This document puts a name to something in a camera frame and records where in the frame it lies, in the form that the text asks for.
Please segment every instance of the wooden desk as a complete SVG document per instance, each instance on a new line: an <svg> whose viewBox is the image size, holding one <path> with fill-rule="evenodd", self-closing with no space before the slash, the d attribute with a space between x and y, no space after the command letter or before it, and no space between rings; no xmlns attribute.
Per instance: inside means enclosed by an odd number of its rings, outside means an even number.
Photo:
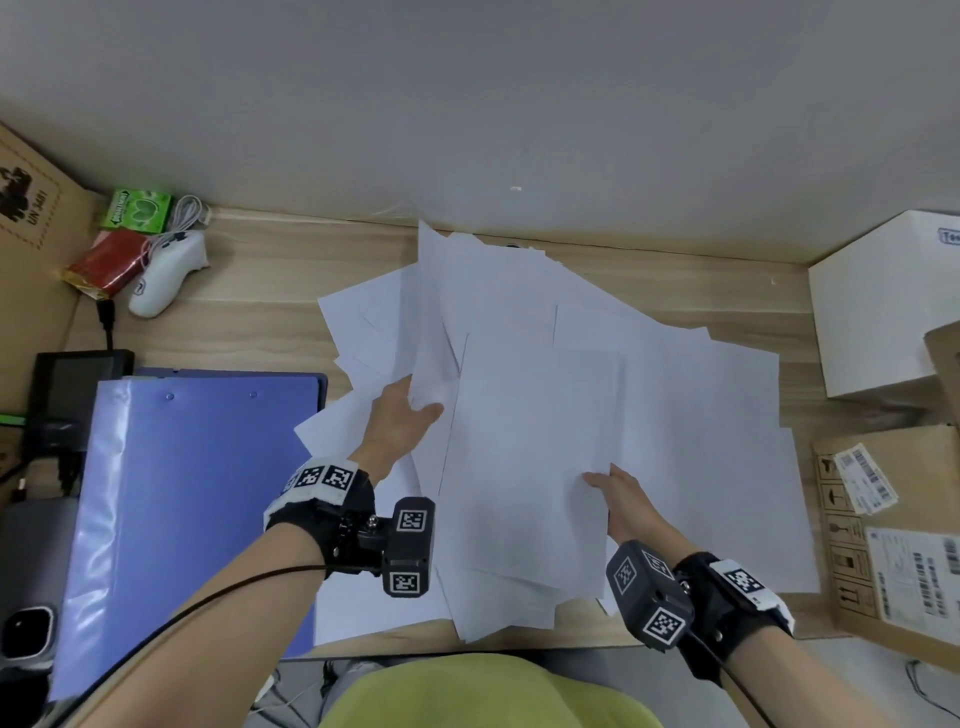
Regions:
<svg viewBox="0 0 960 728"><path fill-rule="evenodd" d="M485 238L487 242L517 242ZM793 427L807 511L817 540L822 589L826 561L809 443L869 429L865 405L827 401L813 327L806 269L697 255L529 243L570 270L666 324L709 327L714 339L780 354L780 421ZM207 231L212 268L187 280L157 319L134 319L117 306L117 346L158 367L325 372L329 398L349 391L333 364L336 348L317 298L412 263L417 231L290 215L218 210ZM99 349L93 303L77 308L66 348ZM877 408L869 408L872 415ZM889 420L884 423L890 426ZM790 595L798 635L838 634L820 595ZM463 649L521 649L636 644L620 618L595 602L557 609L553 630L512 627L463 645L447 620L325 645L318 655L353 656Z"/></svg>

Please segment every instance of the yellow-green shirt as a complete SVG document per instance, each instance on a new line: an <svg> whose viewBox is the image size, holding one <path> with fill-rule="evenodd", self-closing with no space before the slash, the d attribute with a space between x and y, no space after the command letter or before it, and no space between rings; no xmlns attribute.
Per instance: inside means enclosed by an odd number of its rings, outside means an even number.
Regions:
<svg viewBox="0 0 960 728"><path fill-rule="evenodd" d="M661 728L630 696L553 675L518 657L465 654L357 680L323 728Z"/></svg>

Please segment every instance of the blue binder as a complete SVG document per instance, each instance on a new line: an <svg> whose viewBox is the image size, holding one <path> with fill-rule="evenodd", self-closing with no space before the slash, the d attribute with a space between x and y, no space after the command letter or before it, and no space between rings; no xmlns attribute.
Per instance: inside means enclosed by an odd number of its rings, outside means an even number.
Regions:
<svg viewBox="0 0 960 728"><path fill-rule="evenodd" d="M263 530L309 453L316 376L100 383L50 699L76 695ZM287 651L313 646L313 613Z"/></svg>

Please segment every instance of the hand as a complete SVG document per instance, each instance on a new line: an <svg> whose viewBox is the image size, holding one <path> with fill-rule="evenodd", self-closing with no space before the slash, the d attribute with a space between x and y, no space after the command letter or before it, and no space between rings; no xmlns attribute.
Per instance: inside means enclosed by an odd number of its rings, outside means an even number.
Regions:
<svg viewBox="0 0 960 728"><path fill-rule="evenodd" d="M701 550L654 508L636 478L610 463L610 474L584 473L584 480L603 493L610 519L607 532L618 544L637 539L659 551L671 568Z"/></svg>
<svg viewBox="0 0 960 728"><path fill-rule="evenodd" d="M390 474L394 463L415 448L427 428L444 413L438 402L414 410L409 394L409 376L383 388L383 394L373 401L363 442L350 456L373 485Z"/></svg>

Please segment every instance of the game controller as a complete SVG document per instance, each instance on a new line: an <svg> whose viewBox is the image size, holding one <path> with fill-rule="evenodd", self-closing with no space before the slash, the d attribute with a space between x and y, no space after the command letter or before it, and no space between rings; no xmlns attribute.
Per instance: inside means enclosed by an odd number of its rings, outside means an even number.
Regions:
<svg viewBox="0 0 960 728"><path fill-rule="evenodd" d="M175 233L151 252L150 263L133 289L130 312L144 319L158 316L177 296L186 275L209 265L202 232Z"/></svg>

